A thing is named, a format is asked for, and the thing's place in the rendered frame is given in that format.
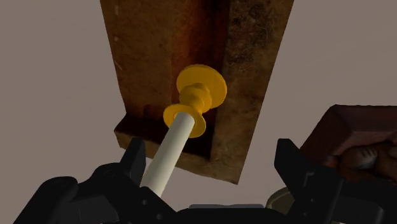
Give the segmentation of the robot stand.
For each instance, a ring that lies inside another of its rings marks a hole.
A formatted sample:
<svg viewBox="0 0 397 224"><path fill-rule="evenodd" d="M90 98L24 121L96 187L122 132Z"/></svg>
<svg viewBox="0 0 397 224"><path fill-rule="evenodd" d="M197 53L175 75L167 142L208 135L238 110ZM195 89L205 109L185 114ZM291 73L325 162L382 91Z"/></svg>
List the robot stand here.
<svg viewBox="0 0 397 224"><path fill-rule="evenodd" d="M205 64L223 75L228 93L177 166L238 183L294 0L100 2L126 110L118 144L141 137L153 157L167 132L164 109L178 101L178 73Z"/></svg>

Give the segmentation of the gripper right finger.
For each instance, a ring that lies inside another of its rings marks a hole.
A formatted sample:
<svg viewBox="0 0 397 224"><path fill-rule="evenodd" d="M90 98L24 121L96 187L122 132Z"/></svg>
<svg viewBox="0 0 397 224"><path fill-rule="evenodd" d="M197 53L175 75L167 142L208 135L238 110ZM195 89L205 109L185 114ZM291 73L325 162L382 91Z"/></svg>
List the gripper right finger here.
<svg viewBox="0 0 397 224"><path fill-rule="evenodd" d="M274 167L298 224L397 224L397 186L384 179L349 183L333 168L311 165L290 139L277 141Z"/></svg>

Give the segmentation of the yellow candlestick with white candle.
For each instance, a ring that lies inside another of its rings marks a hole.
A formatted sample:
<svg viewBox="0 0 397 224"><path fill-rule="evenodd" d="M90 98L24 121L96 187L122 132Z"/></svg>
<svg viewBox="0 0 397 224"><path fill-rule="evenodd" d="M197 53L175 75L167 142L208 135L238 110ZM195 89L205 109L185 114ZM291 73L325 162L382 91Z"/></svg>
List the yellow candlestick with white candle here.
<svg viewBox="0 0 397 224"><path fill-rule="evenodd" d="M179 102L166 107L163 113L169 130L141 181L141 186L148 187L159 197L187 140L205 132L206 121L202 115L220 106L227 95L227 85L222 75L202 64L184 68L177 77L176 86Z"/></svg>

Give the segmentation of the grey round object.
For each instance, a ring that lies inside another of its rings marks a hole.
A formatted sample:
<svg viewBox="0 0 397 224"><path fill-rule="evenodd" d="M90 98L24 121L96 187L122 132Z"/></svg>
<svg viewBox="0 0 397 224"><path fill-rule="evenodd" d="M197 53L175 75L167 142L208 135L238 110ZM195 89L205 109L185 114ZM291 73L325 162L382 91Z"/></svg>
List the grey round object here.
<svg viewBox="0 0 397 224"><path fill-rule="evenodd" d="M274 192L267 200L266 208L287 214L294 203L294 198L287 187Z"/></svg>

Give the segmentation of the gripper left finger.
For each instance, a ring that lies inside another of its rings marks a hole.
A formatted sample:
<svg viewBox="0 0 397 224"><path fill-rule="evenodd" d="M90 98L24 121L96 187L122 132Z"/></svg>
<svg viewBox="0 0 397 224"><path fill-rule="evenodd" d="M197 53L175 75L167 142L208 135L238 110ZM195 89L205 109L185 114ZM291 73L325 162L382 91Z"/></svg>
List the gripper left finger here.
<svg viewBox="0 0 397 224"><path fill-rule="evenodd" d="M169 224L176 212L141 187L145 143L131 139L119 162L101 165L84 182L43 182L13 224Z"/></svg>

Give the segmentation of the reddish brown box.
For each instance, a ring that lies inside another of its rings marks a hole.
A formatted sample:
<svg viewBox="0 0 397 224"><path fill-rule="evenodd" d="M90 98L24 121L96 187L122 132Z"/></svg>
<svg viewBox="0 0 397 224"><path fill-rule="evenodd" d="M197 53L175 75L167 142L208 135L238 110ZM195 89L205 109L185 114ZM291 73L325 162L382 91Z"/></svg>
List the reddish brown box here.
<svg viewBox="0 0 397 224"><path fill-rule="evenodd" d="M300 150L313 164L334 168L345 179L358 182L380 175L371 169L344 167L342 154L353 146L375 143L397 145L397 106L331 106Z"/></svg>

